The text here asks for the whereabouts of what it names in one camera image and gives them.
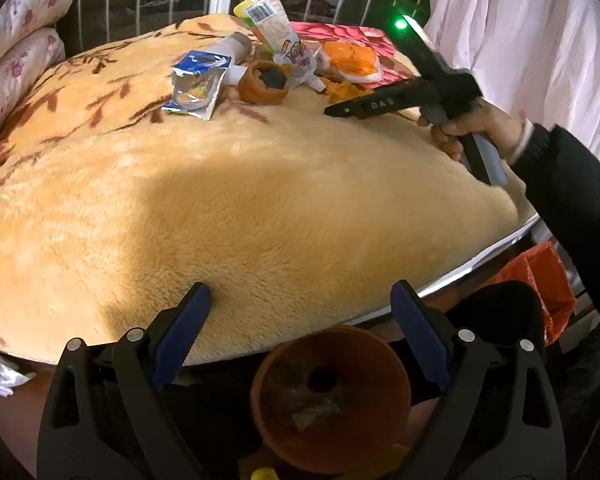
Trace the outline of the person's right hand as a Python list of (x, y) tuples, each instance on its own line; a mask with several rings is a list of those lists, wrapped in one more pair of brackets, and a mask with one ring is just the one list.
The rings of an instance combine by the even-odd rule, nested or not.
[(460, 161), (464, 148), (460, 139), (469, 133), (483, 132), (498, 150), (501, 159), (514, 162), (526, 148), (533, 124), (526, 118), (507, 114), (484, 99), (478, 99), (478, 108), (446, 122), (432, 126), (432, 142), (452, 159)]

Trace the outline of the black sleeved right forearm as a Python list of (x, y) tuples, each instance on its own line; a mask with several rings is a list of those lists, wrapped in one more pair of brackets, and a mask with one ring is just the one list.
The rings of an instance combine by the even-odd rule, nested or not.
[(600, 312), (600, 161), (566, 129), (532, 124), (513, 170)]

